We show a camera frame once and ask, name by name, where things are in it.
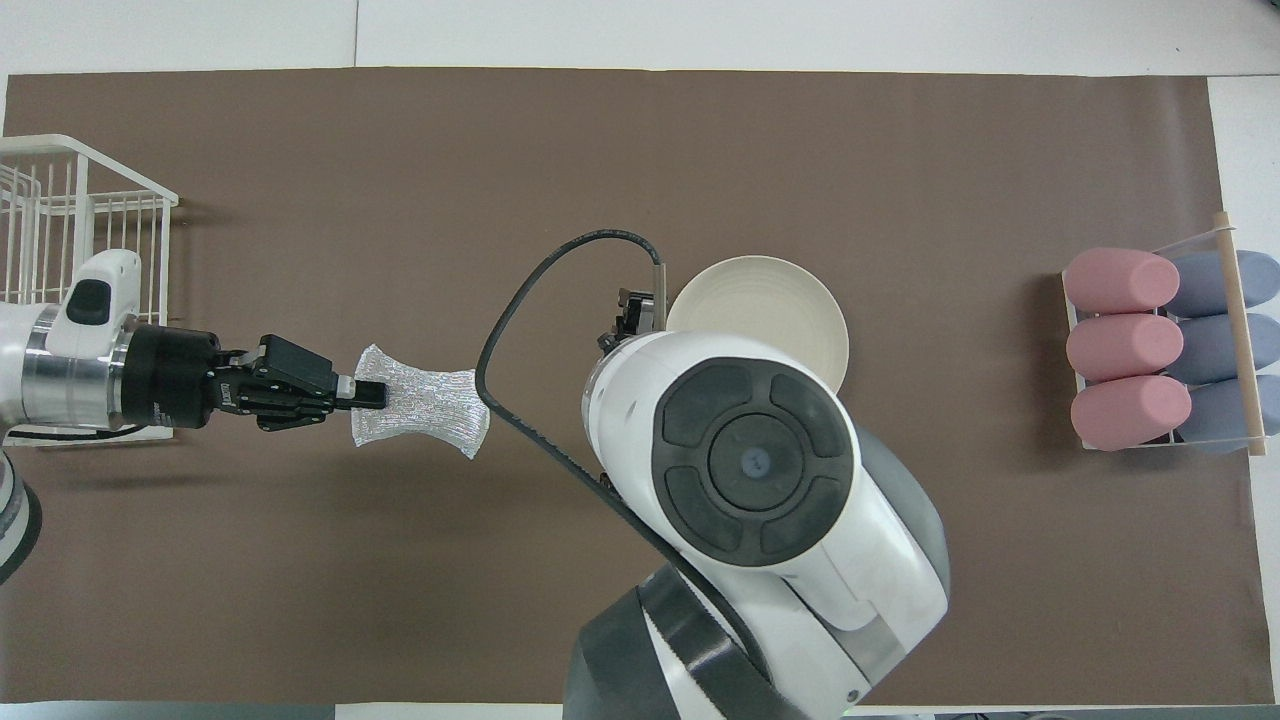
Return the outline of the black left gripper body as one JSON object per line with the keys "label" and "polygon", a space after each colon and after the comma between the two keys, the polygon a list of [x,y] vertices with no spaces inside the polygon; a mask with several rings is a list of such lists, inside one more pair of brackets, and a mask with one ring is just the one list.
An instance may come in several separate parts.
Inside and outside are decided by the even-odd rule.
{"label": "black left gripper body", "polygon": [[221,411],[291,429],[333,413],[338,386],[328,359],[276,334],[224,350],[212,333],[138,325],[122,370],[122,414],[129,424],[197,429]]}

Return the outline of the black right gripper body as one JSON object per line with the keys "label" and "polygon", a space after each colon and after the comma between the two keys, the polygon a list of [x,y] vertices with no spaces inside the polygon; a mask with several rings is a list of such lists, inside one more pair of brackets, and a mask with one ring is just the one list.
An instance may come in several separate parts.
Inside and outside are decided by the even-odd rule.
{"label": "black right gripper body", "polygon": [[632,337],[666,331],[664,290],[659,290],[655,297],[654,292],[620,288],[617,305],[620,314],[614,318],[613,325],[598,337],[598,346],[603,354],[612,354]]}

